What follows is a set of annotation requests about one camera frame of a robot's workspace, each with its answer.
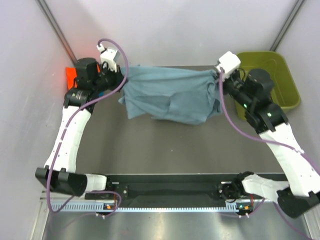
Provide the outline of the grey blue t shirt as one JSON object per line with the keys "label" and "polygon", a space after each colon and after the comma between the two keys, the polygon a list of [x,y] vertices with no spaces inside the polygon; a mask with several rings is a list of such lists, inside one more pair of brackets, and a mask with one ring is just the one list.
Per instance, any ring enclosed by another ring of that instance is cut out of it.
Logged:
{"label": "grey blue t shirt", "polygon": [[212,69],[131,66],[118,101],[129,119],[149,114],[156,120],[199,125],[223,112]]}

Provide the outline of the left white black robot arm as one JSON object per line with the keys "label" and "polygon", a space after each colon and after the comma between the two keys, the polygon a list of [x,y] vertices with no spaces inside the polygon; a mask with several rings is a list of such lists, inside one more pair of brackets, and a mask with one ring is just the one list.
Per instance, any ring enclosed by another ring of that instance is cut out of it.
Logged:
{"label": "left white black robot arm", "polygon": [[75,68],[67,68],[69,90],[64,96],[62,120],[51,154],[44,167],[35,171],[36,179],[47,192],[81,196],[96,191],[109,198],[114,191],[108,178],[100,174],[76,173],[76,160],[84,129],[103,92],[119,91],[123,75],[116,61],[102,57],[81,58]]}

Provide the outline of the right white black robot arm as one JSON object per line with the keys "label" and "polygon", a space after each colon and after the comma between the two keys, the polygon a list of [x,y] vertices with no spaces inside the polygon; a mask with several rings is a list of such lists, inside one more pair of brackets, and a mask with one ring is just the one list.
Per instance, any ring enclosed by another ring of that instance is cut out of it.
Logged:
{"label": "right white black robot arm", "polygon": [[235,197],[260,196],[274,202],[293,219],[318,206],[320,171],[299,146],[282,108],[273,102],[271,91],[274,82],[270,74],[255,68],[242,80],[237,69],[230,75],[221,69],[218,87],[223,112],[227,112],[224,94],[228,94],[244,108],[245,119],[257,136],[248,135],[240,129],[237,132],[267,144],[286,177],[285,181],[276,181],[250,171],[240,173],[231,182]]}

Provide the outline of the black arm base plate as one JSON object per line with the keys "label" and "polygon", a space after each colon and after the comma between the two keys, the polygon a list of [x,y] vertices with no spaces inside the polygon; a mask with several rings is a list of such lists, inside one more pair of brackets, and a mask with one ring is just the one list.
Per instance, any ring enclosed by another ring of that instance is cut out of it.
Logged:
{"label": "black arm base plate", "polygon": [[218,185],[238,177],[235,173],[221,174],[112,174],[107,176],[109,191],[125,199],[137,196],[182,196],[219,194]]}

